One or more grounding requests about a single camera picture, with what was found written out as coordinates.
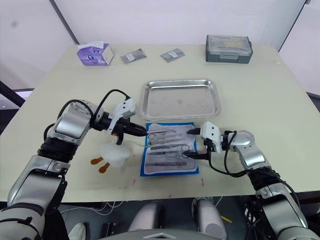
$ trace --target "yellow object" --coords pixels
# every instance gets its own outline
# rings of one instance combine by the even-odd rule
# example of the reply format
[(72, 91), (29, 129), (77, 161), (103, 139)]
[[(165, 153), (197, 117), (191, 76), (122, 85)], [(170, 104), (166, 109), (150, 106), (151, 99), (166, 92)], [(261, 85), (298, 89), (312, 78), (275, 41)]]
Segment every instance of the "yellow object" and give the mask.
[(221, 218), (222, 218), (223, 220), (225, 220), (226, 222), (232, 224), (232, 221), (231, 221), (229, 218), (226, 218), (225, 216), (221, 216)]

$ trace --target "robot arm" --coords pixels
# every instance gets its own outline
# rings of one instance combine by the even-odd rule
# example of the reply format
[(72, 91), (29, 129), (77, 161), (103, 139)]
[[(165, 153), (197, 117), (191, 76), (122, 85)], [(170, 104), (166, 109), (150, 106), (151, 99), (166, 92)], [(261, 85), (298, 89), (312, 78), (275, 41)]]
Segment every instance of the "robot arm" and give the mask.
[(71, 101), (68, 111), (45, 134), (38, 154), (31, 157), (11, 188), (7, 208), (0, 212), (0, 239), (41, 239), (45, 214), (60, 205), (68, 184), (65, 175), (69, 162), (90, 128), (118, 136), (118, 145), (124, 133), (139, 137), (147, 134), (143, 126), (130, 122), (135, 114), (131, 98), (121, 102), (113, 113), (100, 108), (93, 120), (96, 110), (97, 106), (88, 101)]
[[(200, 134), (207, 146), (206, 154), (185, 152), (184, 155), (188, 157), (210, 160), (211, 152), (222, 153), (226, 150), (239, 154), (244, 172), (250, 178), (261, 206), (260, 218), (264, 224), (270, 225), (279, 240), (302, 237), (306, 240), (320, 240), (308, 229), (305, 216), (291, 197), (284, 181), (272, 170), (266, 157), (256, 146), (252, 133), (242, 130), (221, 134), (219, 128), (210, 122), (205, 122), (200, 129), (196, 128), (188, 133)], [(222, 173), (235, 176), (235, 173), (228, 171)]]

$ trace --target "gray plastic case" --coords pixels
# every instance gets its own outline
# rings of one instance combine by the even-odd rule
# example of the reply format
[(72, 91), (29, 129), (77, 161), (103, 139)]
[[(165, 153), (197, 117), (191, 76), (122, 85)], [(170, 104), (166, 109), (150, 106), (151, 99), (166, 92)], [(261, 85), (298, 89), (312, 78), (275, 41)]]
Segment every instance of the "gray plastic case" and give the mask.
[(206, 36), (207, 62), (247, 64), (252, 54), (251, 42), (247, 36)]

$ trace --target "floor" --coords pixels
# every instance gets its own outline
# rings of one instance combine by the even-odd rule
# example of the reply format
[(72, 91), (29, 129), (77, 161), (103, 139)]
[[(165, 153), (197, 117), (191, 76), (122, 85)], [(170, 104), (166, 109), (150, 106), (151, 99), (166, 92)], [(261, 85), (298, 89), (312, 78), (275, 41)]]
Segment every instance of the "floor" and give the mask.
[[(320, 112), (320, 98), (310, 97), (315, 107)], [(14, 117), (17, 110), (0, 110), (0, 133), (6, 128), (10, 120)], [(165, 227), (170, 229), (188, 229), (197, 230), (197, 226), (191, 215), (192, 198), (179, 199), (159, 199), (157, 202), (164, 205), (165, 208)], [(146, 201), (129, 201), (124, 202), (120, 207), (115, 208), (108, 216), (102, 216), (90, 209), (75, 209), (63, 214), (63, 219), (66, 224), (68, 232), (76, 223), (86, 223), (88, 227), (88, 234), (86, 240), (95, 240), (101, 237), (101, 228), (103, 223), (116, 223), (115, 233), (123, 233), (128, 230), (131, 221), (134, 219), (136, 213), (146, 203)], [(244, 217), (244, 209), (241, 207), (243, 199), (241, 196), (225, 196), (217, 206), (220, 214), (232, 220), (232, 223), (224, 222), (229, 234), (229, 239), (244, 239), (247, 225)], [(64, 211), (75, 208), (74, 205), (62, 204), (59, 209)]]

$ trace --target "purple tissue box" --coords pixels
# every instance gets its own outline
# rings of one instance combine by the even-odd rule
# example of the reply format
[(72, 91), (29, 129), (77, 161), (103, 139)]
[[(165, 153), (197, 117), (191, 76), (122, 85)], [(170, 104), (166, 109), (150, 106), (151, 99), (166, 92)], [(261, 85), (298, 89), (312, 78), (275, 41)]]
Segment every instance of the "purple tissue box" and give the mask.
[(76, 53), (83, 65), (110, 65), (114, 58), (114, 53), (108, 43), (103, 44), (102, 48), (89, 46), (80, 49)]

